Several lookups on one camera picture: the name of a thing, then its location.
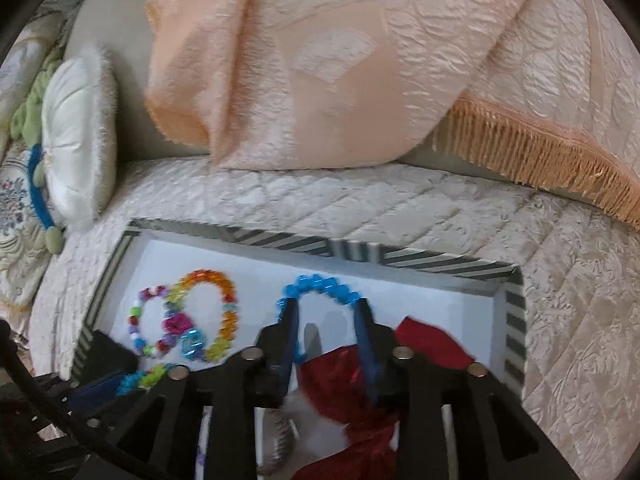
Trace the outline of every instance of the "white round pillow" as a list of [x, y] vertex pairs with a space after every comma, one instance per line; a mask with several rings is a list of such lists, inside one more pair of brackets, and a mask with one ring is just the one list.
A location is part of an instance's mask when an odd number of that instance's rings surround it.
[[116, 178], [116, 83], [95, 46], [65, 61], [42, 100], [42, 149], [51, 203], [86, 227], [107, 205]]

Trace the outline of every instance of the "multicolored beaded bracelet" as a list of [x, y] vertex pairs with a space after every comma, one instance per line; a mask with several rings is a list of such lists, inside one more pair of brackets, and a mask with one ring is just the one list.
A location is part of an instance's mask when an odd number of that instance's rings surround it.
[[118, 386], [116, 395], [127, 395], [137, 388], [150, 390], [160, 379], [162, 379], [167, 370], [173, 366], [175, 365], [171, 363], [159, 364], [146, 372], [144, 370], [138, 370], [132, 374], [125, 375], [120, 381], [120, 386]]
[[209, 348], [205, 347], [205, 337], [193, 326], [185, 330], [180, 338], [182, 355], [189, 360], [203, 360], [217, 363], [231, 348], [238, 329], [238, 305], [236, 303], [236, 287], [228, 276], [219, 270], [198, 269], [183, 276], [169, 291], [166, 300], [177, 305], [178, 310], [184, 308], [184, 297], [199, 283], [210, 283], [222, 292], [222, 323], [218, 336]]
[[[179, 319], [176, 319], [177, 313], [170, 310], [167, 303], [165, 303], [165, 307], [167, 308], [164, 320], [166, 333], [162, 339], [159, 339], [155, 345], [149, 345], [142, 337], [140, 333], [140, 316], [142, 316], [142, 308], [145, 306], [145, 303], [152, 298], [167, 298], [168, 295], [169, 288], [164, 285], [145, 288], [138, 293], [138, 298], [129, 311], [128, 329], [131, 340], [133, 341], [133, 347], [138, 355], [151, 358], [162, 357], [176, 345], [176, 335], [181, 335], [185, 330], [193, 327], [193, 323], [185, 314], [180, 313]], [[172, 322], [169, 323], [170, 326], [166, 324], [168, 321], [167, 318], [172, 320]]]
[[[351, 306], [361, 298], [360, 294], [353, 292], [347, 285], [339, 283], [337, 278], [324, 278], [320, 274], [313, 274], [312, 276], [302, 274], [298, 276], [295, 283], [286, 285], [282, 289], [284, 297], [280, 298], [276, 304], [278, 307], [278, 322], [282, 320], [282, 311], [287, 304], [287, 298], [299, 300], [301, 296], [311, 291], [326, 294], [334, 298], [337, 303], [350, 304]], [[300, 341], [296, 342], [293, 359], [296, 364], [302, 364], [306, 361], [306, 354], [300, 348]]]

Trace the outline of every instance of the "fringe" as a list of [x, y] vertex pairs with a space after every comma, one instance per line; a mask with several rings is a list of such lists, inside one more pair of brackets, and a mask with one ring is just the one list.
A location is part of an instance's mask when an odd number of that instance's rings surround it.
[[520, 184], [579, 193], [640, 230], [640, 177], [582, 130], [567, 130], [462, 94], [433, 148]]

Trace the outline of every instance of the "screw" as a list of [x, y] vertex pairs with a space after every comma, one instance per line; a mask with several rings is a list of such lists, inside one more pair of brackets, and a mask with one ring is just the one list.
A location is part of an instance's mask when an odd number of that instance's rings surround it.
[[166, 373], [172, 381], [181, 381], [189, 375], [189, 369], [186, 366], [174, 366]]
[[240, 356], [245, 361], [259, 361], [263, 355], [264, 352], [257, 346], [249, 346], [240, 352]]
[[392, 351], [393, 356], [399, 361], [406, 361], [414, 357], [415, 352], [408, 346], [396, 346]]
[[482, 363], [471, 363], [466, 368], [466, 371], [469, 372], [474, 377], [484, 377], [485, 375], [487, 375], [486, 368]]

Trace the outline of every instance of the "pink flower bead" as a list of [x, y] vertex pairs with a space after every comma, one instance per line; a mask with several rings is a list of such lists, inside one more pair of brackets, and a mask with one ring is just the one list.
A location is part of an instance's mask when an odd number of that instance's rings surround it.
[[162, 326], [169, 334], [181, 335], [193, 328], [193, 322], [184, 312], [178, 312], [175, 316], [165, 319]]

